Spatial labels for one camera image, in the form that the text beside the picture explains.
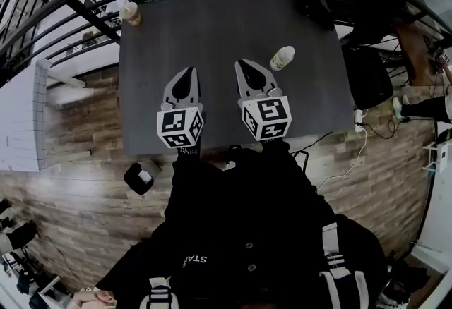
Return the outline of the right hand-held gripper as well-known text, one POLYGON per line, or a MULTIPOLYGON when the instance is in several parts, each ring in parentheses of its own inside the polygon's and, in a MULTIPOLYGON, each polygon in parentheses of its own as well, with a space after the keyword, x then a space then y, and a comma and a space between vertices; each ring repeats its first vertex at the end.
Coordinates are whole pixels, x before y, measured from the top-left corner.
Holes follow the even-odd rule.
POLYGON ((256 141, 284 138, 292 122, 287 96, 273 74, 260 64, 239 59, 234 64, 242 122, 256 141))

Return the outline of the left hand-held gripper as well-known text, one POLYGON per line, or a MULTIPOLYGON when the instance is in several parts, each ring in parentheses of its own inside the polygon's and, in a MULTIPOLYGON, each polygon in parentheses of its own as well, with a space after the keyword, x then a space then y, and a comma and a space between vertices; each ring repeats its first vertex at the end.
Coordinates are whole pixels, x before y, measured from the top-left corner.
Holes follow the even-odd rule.
POLYGON ((168 148, 193 147, 204 126, 201 88, 196 68, 178 72, 166 85, 157 113, 157 135, 168 148), (178 103, 187 100, 190 104, 178 103))

